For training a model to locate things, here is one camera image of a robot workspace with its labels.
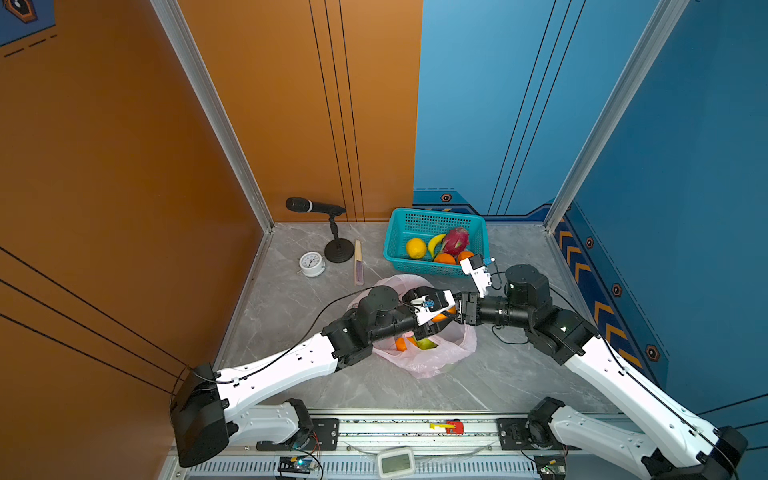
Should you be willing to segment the orange persimmon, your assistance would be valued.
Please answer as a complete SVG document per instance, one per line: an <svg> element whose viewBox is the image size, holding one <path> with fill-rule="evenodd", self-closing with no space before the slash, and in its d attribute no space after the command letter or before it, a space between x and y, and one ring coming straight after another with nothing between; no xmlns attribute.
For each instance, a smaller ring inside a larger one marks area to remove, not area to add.
<svg viewBox="0 0 768 480"><path fill-rule="evenodd" d="M456 309L450 308L448 310L443 311L442 313L438 314L437 316L433 317L431 321L433 323L439 323L446 320L454 320L456 317Z"/></svg>

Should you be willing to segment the yellow lemon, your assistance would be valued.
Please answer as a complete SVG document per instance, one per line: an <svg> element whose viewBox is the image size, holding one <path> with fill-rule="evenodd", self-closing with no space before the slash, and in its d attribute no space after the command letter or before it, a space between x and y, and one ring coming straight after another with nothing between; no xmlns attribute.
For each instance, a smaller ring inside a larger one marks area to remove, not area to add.
<svg viewBox="0 0 768 480"><path fill-rule="evenodd" d="M410 259L421 260L428 253L427 244L421 238L412 238L406 243L406 253Z"/></svg>

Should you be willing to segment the pink plastic bag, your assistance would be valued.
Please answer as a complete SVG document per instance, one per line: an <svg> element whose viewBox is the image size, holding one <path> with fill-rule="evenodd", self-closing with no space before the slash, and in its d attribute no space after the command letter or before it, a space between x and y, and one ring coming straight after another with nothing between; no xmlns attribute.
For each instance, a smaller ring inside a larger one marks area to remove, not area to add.
<svg viewBox="0 0 768 480"><path fill-rule="evenodd" d="M456 364L470 355L477 348L477 335L471 326L451 322L444 330L428 339L438 345L437 348L421 350L410 334L403 336L407 350L399 352L392 338L377 341L373 353L384 360L405 370L417 379L427 379L449 371Z"/></svg>

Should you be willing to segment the red dragon fruit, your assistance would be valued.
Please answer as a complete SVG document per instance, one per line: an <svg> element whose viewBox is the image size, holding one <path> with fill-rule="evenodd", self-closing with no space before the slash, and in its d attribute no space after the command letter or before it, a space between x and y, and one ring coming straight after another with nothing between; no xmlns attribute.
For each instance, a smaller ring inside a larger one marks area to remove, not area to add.
<svg viewBox="0 0 768 480"><path fill-rule="evenodd" d="M468 248L469 240L468 230L464 227L456 227L443 237L441 252L456 257Z"/></svg>

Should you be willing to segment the orange mandarin fruit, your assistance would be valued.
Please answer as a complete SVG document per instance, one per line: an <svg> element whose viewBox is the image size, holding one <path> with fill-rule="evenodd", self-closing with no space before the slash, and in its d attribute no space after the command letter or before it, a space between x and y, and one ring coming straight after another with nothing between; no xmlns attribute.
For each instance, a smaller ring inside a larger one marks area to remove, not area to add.
<svg viewBox="0 0 768 480"><path fill-rule="evenodd" d="M434 262L439 264L444 264L444 265L455 265L456 259L454 256L448 253L440 253L435 256Z"/></svg>

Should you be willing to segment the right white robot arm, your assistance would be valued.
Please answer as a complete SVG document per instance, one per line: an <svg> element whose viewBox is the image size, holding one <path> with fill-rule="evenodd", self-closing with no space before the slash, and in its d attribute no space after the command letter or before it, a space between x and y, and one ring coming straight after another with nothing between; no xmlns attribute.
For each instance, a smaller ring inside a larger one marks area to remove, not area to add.
<svg viewBox="0 0 768 480"><path fill-rule="evenodd" d="M589 418L547 397L528 414L532 444L575 447L640 479L737 478L746 438L683 407L622 358L591 321L555 306L549 280L536 268L508 268L501 296L491 295L494 277L482 258L470 257L461 268L476 285L456 297L461 323L523 330L530 345L590 383L638 428Z"/></svg>

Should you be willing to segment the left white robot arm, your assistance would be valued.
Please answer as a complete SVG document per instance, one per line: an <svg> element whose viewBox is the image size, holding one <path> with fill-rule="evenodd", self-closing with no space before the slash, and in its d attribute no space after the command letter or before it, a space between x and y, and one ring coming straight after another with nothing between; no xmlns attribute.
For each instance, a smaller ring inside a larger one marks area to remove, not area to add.
<svg viewBox="0 0 768 480"><path fill-rule="evenodd" d="M369 357L375 342L419 326L416 309L397 292L374 287L358 306L294 347L251 364L214 371L191 370L169 405L178 461L192 467L221 453L234 437L285 443L308 433L309 414L290 400L266 419L250 409L308 380L331 375Z"/></svg>

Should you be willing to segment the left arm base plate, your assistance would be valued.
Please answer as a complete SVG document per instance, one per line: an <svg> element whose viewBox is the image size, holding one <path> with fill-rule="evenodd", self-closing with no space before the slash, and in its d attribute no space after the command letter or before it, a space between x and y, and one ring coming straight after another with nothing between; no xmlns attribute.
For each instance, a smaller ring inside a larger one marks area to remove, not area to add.
<svg viewBox="0 0 768 480"><path fill-rule="evenodd" d="M335 451L339 440L340 420L338 418L312 418L312 429L299 432L294 438L283 443L258 442L258 451L306 450Z"/></svg>

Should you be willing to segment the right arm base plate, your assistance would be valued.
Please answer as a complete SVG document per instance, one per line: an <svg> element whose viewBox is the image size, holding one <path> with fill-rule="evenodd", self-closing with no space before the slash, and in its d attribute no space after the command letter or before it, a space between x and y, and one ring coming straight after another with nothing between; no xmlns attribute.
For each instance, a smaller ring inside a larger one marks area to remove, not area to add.
<svg viewBox="0 0 768 480"><path fill-rule="evenodd" d="M498 438L504 451L510 450L565 450L550 427L541 421L527 418L498 418Z"/></svg>

